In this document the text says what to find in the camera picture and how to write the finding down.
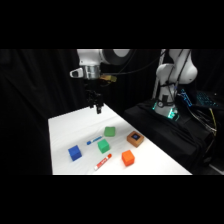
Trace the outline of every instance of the marker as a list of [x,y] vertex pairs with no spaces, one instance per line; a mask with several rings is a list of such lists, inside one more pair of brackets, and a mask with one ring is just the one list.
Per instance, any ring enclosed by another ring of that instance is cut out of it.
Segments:
[[101,166],[103,166],[104,163],[107,162],[112,157],[111,154],[109,154],[105,159],[103,159],[95,168],[94,170],[97,171]]
[[92,144],[93,142],[96,142],[96,141],[100,140],[101,138],[103,138],[103,135],[101,135],[100,137],[98,137],[98,138],[96,138],[96,139],[93,139],[93,140],[91,140],[91,141],[88,141],[86,144],[87,144],[87,145],[90,145],[90,144]]

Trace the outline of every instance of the white table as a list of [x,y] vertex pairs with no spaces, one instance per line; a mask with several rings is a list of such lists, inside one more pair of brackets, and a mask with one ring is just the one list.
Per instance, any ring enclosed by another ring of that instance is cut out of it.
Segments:
[[[86,143],[103,135],[105,127],[116,127],[116,136],[104,138],[111,149],[102,154],[97,142],[89,146]],[[85,108],[49,119],[49,131],[54,175],[191,175],[147,138],[138,148],[127,142],[127,136],[137,130],[106,105],[100,115],[95,109]],[[82,158],[73,162],[68,149],[76,145]],[[135,163],[129,167],[121,159],[122,152],[127,150],[135,156]],[[94,171],[109,153],[112,158]]]

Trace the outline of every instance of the toy block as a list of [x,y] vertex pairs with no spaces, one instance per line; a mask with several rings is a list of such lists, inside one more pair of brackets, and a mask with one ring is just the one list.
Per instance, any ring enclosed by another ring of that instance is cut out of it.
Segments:
[[135,157],[132,154],[132,152],[129,150],[122,153],[122,160],[125,166],[130,166],[135,162]]
[[73,161],[82,157],[82,154],[81,154],[78,146],[75,146],[75,147],[69,149],[68,151],[69,151],[69,154],[70,154]]
[[109,143],[105,139],[98,142],[98,147],[102,154],[110,150]]
[[115,127],[106,127],[104,131],[104,135],[106,137],[114,137],[115,136]]
[[144,136],[139,134],[136,131],[133,131],[130,135],[128,135],[127,141],[131,143],[133,146],[135,146],[136,148],[138,148],[139,145],[141,145],[142,142],[144,141]]

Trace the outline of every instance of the orange cube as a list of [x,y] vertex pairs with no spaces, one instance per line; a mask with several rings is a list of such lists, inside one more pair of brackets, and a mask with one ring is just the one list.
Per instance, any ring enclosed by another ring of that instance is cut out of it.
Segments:
[[122,160],[125,166],[130,166],[135,162],[135,157],[132,152],[129,150],[127,152],[122,153]]

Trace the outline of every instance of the black curtain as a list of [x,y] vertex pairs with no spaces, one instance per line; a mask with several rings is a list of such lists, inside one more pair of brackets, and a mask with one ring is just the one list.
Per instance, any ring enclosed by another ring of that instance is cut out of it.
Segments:
[[[160,51],[138,49],[124,71],[145,66]],[[192,54],[199,89],[224,94],[223,49],[194,49]],[[0,49],[3,174],[52,174],[48,119],[87,106],[83,80],[69,77],[78,67],[75,49]],[[122,116],[126,109],[151,99],[157,67],[158,61],[136,74],[119,76],[117,83],[102,89],[105,103]],[[121,68],[102,65],[101,70]]]

